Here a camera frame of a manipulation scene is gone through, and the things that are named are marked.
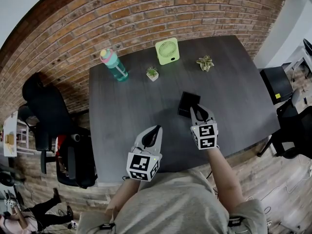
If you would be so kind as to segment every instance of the person sitting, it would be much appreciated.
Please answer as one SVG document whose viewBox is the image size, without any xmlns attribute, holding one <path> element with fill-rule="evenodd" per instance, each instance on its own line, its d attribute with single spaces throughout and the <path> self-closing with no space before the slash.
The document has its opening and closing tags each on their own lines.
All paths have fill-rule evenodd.
<svg viewBox="0 0 312 234">
<path fill-rule="evenodd" d="M 40 232 L 50 225 L 65 224 L 73 220 L 74 214 L 70 206 L 67 206 L 67 215 L 64 216 L 45 214 L 52 207 L 61 203 L 58 190 L 53 188 L 53 191 L 53 198 L 44 203 L 27 208 L 22 212 L 15 206 L 12 215 L 7 218 L 1 215 L 1 230 L 5 234 L 31 234 L 32 232 Z"/>
<path fill-rule="evenodd" d="M 205 152 L 218 198 L 195 169 L 156 174 L 151 182 L 129 178 L 104 213 L 81 214 L 76 233 L 267 234 L 260 200 L 245 200 L 235 172 L 218 148 Z"/>
</svg>

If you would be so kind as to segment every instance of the red object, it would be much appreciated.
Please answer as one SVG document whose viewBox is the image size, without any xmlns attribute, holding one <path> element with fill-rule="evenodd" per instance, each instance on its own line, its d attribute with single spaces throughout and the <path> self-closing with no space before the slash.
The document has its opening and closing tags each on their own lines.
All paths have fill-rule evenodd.
<svg viewBox="0 0 312 234">
<path fill-rule="evenodd" d="M 58 146 L 57 146 L 57 152 L 56 152 L 56 156 L 59 156 L 59 149 L 61 147 L 61 145 L 63 144 L 64 140 L 66 140 L 66 135 L 59 135 L 58 136 Z"/>
</svg>

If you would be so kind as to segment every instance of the water bottle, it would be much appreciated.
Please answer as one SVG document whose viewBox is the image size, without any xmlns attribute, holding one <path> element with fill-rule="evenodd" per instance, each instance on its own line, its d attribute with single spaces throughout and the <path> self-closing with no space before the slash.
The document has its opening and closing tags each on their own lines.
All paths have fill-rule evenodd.
<svg viewBox="0 0 312 234">
<path fill-rule="evenodd" d="M 128 79 L 128 72 L 120 62 L 116 52 L 112 49 L 103 49 L 99 55 L 101 61 L 108 67 L 111 73 L 118 81 L 125 81 Z"/>
</svg>

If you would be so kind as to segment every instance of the sneaker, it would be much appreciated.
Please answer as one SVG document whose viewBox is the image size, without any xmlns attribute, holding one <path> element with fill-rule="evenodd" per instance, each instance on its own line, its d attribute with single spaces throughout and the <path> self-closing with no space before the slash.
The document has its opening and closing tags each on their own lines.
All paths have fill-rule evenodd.
<svg viewBox="0 0 312 234">
<path fill-rule="evenodd" d="M 53 198 L 58 202 L 61 203 L 61 199 L 59 197 L 59 192 L 57 190 L 57 188 L 53 188 Z"/>
<path fill-rule="evenodd" d="M 74 219 L 73 210 L 72 210 L 72 208 L 69 205 L 67 206 L 67 215 L 71 217 L 71 220 Z"/>
</svg>

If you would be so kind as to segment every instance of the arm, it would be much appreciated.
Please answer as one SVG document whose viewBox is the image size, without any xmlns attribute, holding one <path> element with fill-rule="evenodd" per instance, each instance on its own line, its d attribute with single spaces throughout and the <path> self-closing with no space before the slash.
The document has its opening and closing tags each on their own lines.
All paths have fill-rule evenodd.
<svg viewBox="0 0 312 234">
<path fill-rule="evenodd" d="M 19 217 L 19 224 L 21 228 L 24 230 L 27 228 L 28 224 L 23 216 L 23 214 L 20 212 L 19 208 L 17 206 L 14 207 L 14 210 L 16 211 L 18 217 Z"/>
<path fill-rule="evenodd" d="M 245 201 L 238 178 L 218 148 L 208 149 L 207 154 L 219 200 L 232 213 L 237 205 Z"/>
<path fill-rule="evenodd" d="M 123 205 L 138 192 L 140 182 L 140 180 L 126 179 L 109 202 L 105 214 L 112 216 L 113 209 L 119 212 Z"/>
</svg>

